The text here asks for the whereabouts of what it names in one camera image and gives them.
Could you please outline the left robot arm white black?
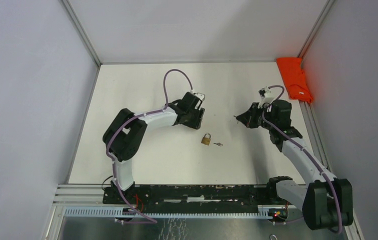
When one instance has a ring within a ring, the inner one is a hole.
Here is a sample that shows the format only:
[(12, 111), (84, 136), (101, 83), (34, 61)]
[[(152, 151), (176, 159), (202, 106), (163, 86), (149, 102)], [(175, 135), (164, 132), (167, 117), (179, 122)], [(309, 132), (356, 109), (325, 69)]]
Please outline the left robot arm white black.
[(132, 158), (138, 152), (146, 132), (163, 127), (183, 125), (198, 130), (205, 109), (201, 107), (205, 95), (200, 92), (186, 92), (182, 99), (167, 103), (160, 109), (134, 113), (128, 108), (119, 111), (105, 131), (102, 141), (106, 155), (111, 158), (115, 197), (122, 204), (134, 198)]

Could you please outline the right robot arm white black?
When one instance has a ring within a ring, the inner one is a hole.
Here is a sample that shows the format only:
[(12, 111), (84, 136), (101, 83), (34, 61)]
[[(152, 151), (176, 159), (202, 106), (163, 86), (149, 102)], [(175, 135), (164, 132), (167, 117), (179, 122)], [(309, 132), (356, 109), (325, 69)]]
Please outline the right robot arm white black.
[(302, 134), (292, 126), (292, 104), (277, 99), (270, 103), (253, 102), (235, 118), (249, 129), (268, 130), (270, 141), (299, 172), (305, 185), (288, 176), (269, 179), (266, 199), (272, 204), (286, 200), (302, 212), (311, 230), (329, 229), (339, 233), (354, 222), (353, 187), (338, 178), (309, 151)]

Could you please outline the small brass padlock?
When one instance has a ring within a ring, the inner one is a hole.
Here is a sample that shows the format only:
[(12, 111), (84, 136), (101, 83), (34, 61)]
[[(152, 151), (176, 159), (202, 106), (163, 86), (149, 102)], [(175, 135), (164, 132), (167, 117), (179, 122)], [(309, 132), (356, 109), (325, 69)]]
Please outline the small brass padlock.
[(210, 143), (211, 143), (211, 134), (210, 133), (206, 133), (202, 139), (201, 139), (201, 143), (203, 145), (206, 145), (206, 146), (209, 146)]

